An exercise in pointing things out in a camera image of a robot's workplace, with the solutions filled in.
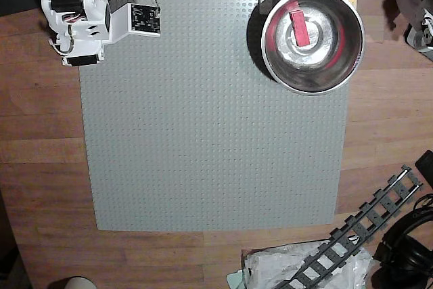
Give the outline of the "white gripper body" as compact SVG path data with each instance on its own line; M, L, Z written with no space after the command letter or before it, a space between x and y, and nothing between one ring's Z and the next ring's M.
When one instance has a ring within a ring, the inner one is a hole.
M62 57L65 66L88 66L104 59L104 45L111 42L112 13L106 11L101 20L88 20L81 14L67 13L53 28L50 45Z

